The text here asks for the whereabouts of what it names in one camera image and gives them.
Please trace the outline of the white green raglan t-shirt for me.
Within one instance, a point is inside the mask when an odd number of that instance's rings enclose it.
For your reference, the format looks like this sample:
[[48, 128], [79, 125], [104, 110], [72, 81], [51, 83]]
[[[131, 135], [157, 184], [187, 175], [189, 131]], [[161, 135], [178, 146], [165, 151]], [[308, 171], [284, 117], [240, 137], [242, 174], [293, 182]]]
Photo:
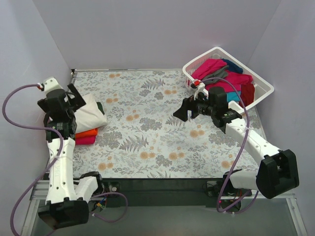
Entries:
[[105, 115], [98, 109], [97, 103], [91, 94], [83, 97], [86, 105], [74, 113], [70, 120], [52, 120], [45, 116], [44, 121], [47, 130], [57, 130], [64, 138], [73, 138], [76, 133], [95, 129], [107, 124]]

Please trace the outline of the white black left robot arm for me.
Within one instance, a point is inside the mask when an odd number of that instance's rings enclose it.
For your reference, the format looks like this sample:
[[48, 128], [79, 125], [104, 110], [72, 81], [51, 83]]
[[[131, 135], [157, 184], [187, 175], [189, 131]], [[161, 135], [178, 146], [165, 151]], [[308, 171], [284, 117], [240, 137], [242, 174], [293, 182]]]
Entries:
[[53, 230], [85, 224], [89, 201], [104, 193], [99, 172], [83, 174], [78, 184], [73, 179], [73, 152], [77, 128], [75, 112], [86, 102], [73, 84], [64, 90], [55, 78], [42, 83], [46, 97], [38, 101], [45, 112], [44, 126], [52, 167], [45, 206], [38, 216]]

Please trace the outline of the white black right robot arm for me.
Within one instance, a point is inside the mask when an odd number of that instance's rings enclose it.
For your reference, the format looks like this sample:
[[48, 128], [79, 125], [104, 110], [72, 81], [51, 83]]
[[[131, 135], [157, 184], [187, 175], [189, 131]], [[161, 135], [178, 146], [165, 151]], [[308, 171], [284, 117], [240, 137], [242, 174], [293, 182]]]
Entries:
[[246, 150], [259, 165], [257, 172], [231, 170], [225, 174], [221, 189], [227, 195], [247, 189], [259, 191], [265, 198], [272, 199], [299, 186], [296, 155], [289, 149], [279, 149], [250, 130], [249, 119], [243, 119], [221, 99], [206, 100], [191, 96], [183, 100], [173, 115], [184, 122], [198, 115], [210, 116], [213, 124], [236, 140], [241, 150]]

